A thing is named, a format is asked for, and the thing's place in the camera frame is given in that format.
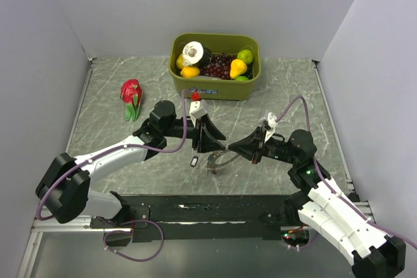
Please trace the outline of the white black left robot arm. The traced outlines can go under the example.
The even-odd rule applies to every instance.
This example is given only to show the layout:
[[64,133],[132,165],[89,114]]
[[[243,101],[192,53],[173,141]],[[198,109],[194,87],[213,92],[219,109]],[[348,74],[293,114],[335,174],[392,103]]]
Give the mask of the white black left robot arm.
[[104,218],[114,227],[125,225],[130,205],[114,191],[95,192],[91,186],[127,165],[167,154],[169,137],[179,138],[182,144],[191,140],[192,149],[198,153],[225,148],[226,136],[211,121],[206,101],[192,102],[179,118],[174,103],[162,100],[141,127],[124,140],[82,156],[65,152],[55,157],[35,190],[40,207],[46,207],[60,224],[90,215]]

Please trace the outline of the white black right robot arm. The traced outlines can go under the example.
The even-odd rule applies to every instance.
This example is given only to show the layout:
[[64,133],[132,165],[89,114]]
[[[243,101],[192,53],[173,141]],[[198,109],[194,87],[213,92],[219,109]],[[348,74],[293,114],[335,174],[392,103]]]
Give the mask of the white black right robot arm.
[[299,191],[288,199],[286,220],[316,230],[347,259],[355,277],[396,277],[405,269],[405,242],[378,229],[346,197],[317,163],[309,131],[295,130],[285,140],[259,126],[229,149],[253,164],[263,157],[291,164],[288,175]]

